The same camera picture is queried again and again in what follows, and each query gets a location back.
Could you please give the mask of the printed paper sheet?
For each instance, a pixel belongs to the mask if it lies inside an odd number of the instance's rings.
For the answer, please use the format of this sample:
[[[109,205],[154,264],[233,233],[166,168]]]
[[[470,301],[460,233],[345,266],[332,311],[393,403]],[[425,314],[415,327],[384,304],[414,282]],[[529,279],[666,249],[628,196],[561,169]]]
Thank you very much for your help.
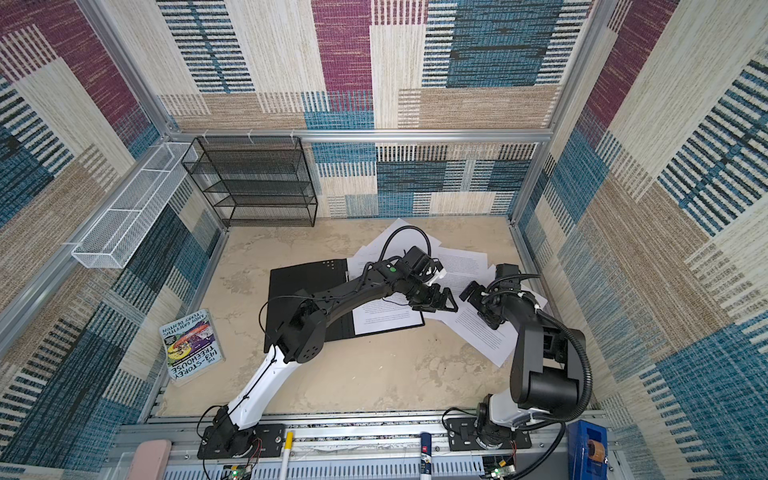
[[[443,247],[437,247],[433,253],[446,270],[446,281],[478,281],[489,268],[486,253]]]
[[[367,262],[378,258],[378,253],[361,247],[357,253],[347,259],[348,279],[352,280],[363,273]],[[352,311],[353,331],[355,336],[380,334],[424,325],[423,316],[411,310],[402,294],[394,294],[384,300],[375,300]]]
[[[481,285],[487,285],[494,279],[495,273],[495,265],[491,265],[484,273],[474,276],[448,273],[439,281],[439,284],[451,289],[458,304],[458,311],[425,313],[424,317],[442,322],[494,365],[501,367],[514,352],[518,336],[516,329],[509,322],[503,323],[496,330],[490,328],[478,316],[474,307],[459,299],[459,294],[472,280]]]

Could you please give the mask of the orange folder black inside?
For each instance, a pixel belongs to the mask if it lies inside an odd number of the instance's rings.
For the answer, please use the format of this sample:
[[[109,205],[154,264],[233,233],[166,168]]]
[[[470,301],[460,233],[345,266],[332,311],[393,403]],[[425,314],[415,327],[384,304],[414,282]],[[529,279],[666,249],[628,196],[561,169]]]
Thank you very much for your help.
[[[283,316],[290,317],[293,315],[300,297],[332,289],[347,281],[349,281],[347,260],[344,258],[315,261],[271,270],[268,304],[261,314],[262,326],[268,332],[276,329]],[[334,342],[380,334],[355,336],[352,312],[350,312],[327,327],[325,340]]]

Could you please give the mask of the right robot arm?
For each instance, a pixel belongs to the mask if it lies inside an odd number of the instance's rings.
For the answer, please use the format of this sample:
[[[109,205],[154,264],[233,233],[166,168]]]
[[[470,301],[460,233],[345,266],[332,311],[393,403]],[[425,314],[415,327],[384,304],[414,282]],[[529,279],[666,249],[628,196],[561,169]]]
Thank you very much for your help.
[[[529,465],[521,468],[510,458],[482,475],[484,479],[522,479],[549,460],[565,439],[568,423],[590,402],[594,378],[584,335],[546,313],[515,276],[487,286],[473,281],[460,299],[489,326],[508,323],[517,332],[508,389],[486,395],[477,405],[478,446],[486,450],[515,447],[520,437],[533,431],[558,428],[550,446]]]

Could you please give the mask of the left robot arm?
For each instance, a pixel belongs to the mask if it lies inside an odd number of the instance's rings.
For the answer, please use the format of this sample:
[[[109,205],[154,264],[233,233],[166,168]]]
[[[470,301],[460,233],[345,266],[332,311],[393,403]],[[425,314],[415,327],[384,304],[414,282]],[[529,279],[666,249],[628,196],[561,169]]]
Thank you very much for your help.
[[[272,398],[300,365],[321,352],[327,328],[354,309],[402,294],[413,311],[456,313],[451,289],[439,284],[445,275],[426,232],[404,225],[389,235],[378,259],[366,263],[359,277],[325,291],[302,289],[268,299],[267,304],[286,300],[293,310],[264,330],[268,350],[263,363],[235,399],[218,407],[200,434],[197,457],[238,458],[251,452],[255,426]]]

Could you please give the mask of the blue glue stick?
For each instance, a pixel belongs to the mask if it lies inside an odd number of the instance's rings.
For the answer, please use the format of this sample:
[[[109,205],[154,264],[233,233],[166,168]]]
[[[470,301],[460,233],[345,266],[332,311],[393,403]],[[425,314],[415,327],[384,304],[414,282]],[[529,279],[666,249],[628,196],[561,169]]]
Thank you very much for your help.
[[[419,479],[432,479],[432,435],[428,432],[420,433],[420,460],[419,460]]]

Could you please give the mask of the green circuit board right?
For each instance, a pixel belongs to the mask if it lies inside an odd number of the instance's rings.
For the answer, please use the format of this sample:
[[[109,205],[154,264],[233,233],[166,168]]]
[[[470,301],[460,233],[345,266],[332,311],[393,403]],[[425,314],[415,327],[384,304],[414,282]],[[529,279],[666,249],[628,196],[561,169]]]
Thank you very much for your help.
[[[511,480],[516,474],[513,464],[494,465],[484,475],[484,479]]]

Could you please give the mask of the green circuit board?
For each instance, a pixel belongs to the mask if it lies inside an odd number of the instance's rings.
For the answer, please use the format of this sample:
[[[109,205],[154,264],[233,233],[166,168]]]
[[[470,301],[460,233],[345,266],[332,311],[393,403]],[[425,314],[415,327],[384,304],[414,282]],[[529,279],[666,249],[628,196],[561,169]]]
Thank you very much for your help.
[[[513,464],[494,465],[484,475],[484,479],[511,480],[516,474]]]
[[[245,465],[224,466],[222,469],[221,480],[250,480],[252,468]]]

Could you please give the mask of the blue box with tape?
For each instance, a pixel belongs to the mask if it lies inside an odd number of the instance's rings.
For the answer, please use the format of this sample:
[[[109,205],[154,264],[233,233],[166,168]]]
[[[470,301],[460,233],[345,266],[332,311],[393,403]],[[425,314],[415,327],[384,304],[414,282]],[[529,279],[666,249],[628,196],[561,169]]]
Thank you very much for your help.
[[[570,480],[606,480],[608,431],[585,420],[567,426],[568,474]]]

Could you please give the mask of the white yellow marker pen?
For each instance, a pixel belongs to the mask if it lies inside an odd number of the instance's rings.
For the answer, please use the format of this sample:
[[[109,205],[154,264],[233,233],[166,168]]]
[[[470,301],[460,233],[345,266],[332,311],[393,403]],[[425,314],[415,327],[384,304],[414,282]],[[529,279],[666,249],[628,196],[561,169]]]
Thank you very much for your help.
[[[285,436],[285,444],[282,450],[281,466],[279,471],[279,480],[286,480],[288,477],[288,465],[290,461],[290,455],[292,452],[292,446],[294,441],[294,432],[288,431]]]

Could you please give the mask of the colourful children's book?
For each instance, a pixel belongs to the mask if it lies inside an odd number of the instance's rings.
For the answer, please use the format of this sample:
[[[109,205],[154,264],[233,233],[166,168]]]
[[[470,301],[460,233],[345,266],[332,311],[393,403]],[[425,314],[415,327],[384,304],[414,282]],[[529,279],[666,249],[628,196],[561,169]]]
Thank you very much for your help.
[[[225,360],[208,309],[201,309],[159,328],[168,376],[185,384],[214,364]]]

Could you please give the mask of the green circuit board left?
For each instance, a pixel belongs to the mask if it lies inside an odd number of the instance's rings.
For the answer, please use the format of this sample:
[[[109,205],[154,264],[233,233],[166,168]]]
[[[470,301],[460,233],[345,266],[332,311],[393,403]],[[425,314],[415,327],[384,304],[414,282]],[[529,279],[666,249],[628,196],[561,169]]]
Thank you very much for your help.
[[[252,468],[245,465],[224,466],[222,469],[221,480],[250,480]]]

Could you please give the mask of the pink object at edge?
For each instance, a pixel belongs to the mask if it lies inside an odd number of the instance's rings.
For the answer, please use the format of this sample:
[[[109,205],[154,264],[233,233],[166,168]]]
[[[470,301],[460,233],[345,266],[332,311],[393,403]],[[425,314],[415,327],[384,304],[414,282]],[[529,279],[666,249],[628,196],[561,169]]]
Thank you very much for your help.
[[[141,443],[131,461],[127,480],[162,480],[167,468],[172,442],[167,439]]]

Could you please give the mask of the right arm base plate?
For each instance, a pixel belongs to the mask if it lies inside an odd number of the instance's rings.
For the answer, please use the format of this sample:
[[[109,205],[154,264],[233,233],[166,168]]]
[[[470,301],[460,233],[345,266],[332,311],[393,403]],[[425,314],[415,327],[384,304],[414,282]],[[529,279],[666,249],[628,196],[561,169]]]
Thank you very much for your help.
[[[475,419],[454,417],[442,420],[451,451],[530,449],[533,446],[528,433],[513,433],[501,429],[496,435],[478,434]]]

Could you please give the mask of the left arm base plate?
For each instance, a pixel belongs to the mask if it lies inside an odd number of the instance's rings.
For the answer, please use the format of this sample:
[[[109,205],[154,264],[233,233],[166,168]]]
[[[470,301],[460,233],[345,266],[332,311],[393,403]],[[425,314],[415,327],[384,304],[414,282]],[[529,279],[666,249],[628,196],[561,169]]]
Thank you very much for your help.
[[[258,424],[246,429],[209,426],[197,451],[199,460],[277,458],[281,455],[285,424]]]

